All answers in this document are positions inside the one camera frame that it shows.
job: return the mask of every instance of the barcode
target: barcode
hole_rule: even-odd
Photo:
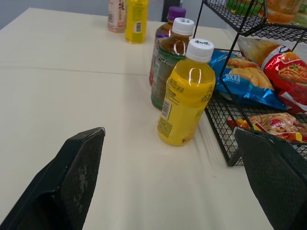
[[[142,32],[142,22],[136,23],[136,32]]]
[[[165,120],[168,120],[169,112],[171,111],[172,104],[168,102],[166,99],[164,99],[163,107],[161,114],[165,118]]]
[[[113,23],[113,14],[112,13],[109,13],[107,21],[109,23]]]

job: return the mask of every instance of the yellow bottle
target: yellow bottle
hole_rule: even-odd
[[[190,40],[187,59],[176,64],[166,82],[158,134],[168,144],[183,145],[194,136],[215,86],[215,73],[207,64],[213,50],[207,40]]]
[[[146,37],[146,24],[149,0],[127,0],[126,41],[132,44],[143,43]]]

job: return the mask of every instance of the white bottle cap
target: white bottle cap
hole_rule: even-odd
[[[179,35],[192,35],[194,22],[187,18],[175,18],[172,31]]]
[[[186,57],[194,61],[209,62],[214,51],[214,45],[205,39],[191,39],[187,48]]]

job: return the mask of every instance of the black metal wire basket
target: black metal wire basket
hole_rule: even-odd
[[[240,35],[250,35],[296,42],[296,45],[293,47],[293,49],[295,49],[298,43],[307,42],[307,28],[291,23],[279,24],[268,22],[267,0],[202,0],[194,37],[197,32],[203,5],[208,6],[237,32],[231,48],[225,50],[229,53],[225,60],[225,65],[223,66],[221,75],[219,76],[221,83],[226,88],[232,102],[225,100],[218,92],[215,92],[212,99],[209,101],[205,112],[227,165],[243,166],[244,164],[238,151],[238,144],[235,137],[232,135],[233,129],[228,125],[227,120],[232,119],[234,124],[236,124],[236,119],[245,118],[250,129],[253,130],[253,125],[248,117],[253,115],[278,113],[280,111],[263,105],[254,106],[238,104],[234,95],[223,82],[222,75],[231,54],[233,52],[236,54],[240,53],[239,51],[234,51],[236,42]],[[295,117],[300,122],[307,123],[306,115],[296,115]],[[291,143],[291,145],[297,152],[307,159],[307,143]]]

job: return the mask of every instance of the chips bag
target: chips bag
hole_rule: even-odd
[[[307,124],[300,123],[288,113],[251,116],[249,120],[255,131],[269,133],[290,142],[307,142]],[[236,126],[232,119],[227,122],[233,128]],[[239,127],[250,128],[244,118],[237,119],[236,122]]]
[[[307,114],[307,64],[285,46],[239,38],[243,56],[256,61],[290,113]]]
[[[219,78],[227,55],[227,52],[215,50],[209,65],[216,75],[215,90],[220,92],[226,99],[231,100]],[[286,109],[284,103],[276,97],[270,80],[259,65],[253,61],[232,54],[223,72],[222,81],[225,82],[238,103],[261,103],[280,110]]]

